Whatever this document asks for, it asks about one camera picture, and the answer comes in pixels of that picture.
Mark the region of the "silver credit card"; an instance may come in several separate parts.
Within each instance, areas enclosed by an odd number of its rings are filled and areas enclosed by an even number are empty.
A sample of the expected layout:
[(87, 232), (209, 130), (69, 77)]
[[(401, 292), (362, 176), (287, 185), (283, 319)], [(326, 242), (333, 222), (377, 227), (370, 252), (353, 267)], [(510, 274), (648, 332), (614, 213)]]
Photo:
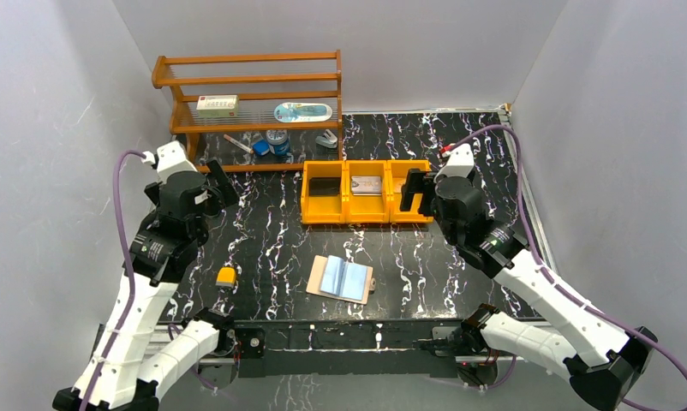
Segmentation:
[(350, 192), (353, 195), (378, 196), (383, 193), (383, 182), (380, 176), (352, 176)]

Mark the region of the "beige card holder wallet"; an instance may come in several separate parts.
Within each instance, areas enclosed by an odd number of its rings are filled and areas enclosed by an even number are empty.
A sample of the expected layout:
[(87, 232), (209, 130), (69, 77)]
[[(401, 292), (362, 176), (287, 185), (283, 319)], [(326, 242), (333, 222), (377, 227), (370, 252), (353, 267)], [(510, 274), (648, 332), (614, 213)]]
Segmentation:
[(335, 256), (316, 255), (306, 291), (311, 295), (366, 305), (374, 288), (371, 266)]

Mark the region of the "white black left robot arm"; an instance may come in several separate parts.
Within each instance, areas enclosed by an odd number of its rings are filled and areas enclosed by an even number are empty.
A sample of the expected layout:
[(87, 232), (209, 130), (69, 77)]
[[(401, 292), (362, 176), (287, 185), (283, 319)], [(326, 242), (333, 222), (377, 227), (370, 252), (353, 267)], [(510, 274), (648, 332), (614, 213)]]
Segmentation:
[(55, 410), (156, 410), (202, 358), (236, 354), (242, 345), (231, 316), (204, 308), (166, 346), (146, 356), (163, 309), (209, 238), (209, 219), (236, 204), (238, 196), (218, 163), (210, 165), (215, 180), (210, 183), (176, 140), (153, 152), (126, 151), (117, 162), (129, 155), (158, 174), (145, 188), (154, 208), (134, 238), (127, 239), (117, 165), (113, 201), (123, 254), (119, 292), (85, 370), (71, 387), (56, 393)]

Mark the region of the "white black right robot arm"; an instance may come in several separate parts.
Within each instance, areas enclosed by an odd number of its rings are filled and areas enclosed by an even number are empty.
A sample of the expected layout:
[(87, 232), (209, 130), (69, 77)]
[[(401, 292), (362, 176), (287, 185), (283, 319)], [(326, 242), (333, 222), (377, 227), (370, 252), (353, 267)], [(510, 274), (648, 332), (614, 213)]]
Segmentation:
[(401, 188), (401, 211), (432, 217), (446, 242), (466, 265), (515, 292), (553, 327), (552, 331), (516, 320), (481, 304), (447, 337), (435, 337), (431, 350), (455, 355), (505, 351), (532, 361), (568, 381), (588, 405), (614, 410), (647, 368), (652, 349), (631, 331), (599, 319), (559, 276), (544, 276), (528, 240), (507, 223), (489, 217), (483, 193), (474, 183), (474, 156), (467, 145), (450, 152), (438, 172), (412, 168)]

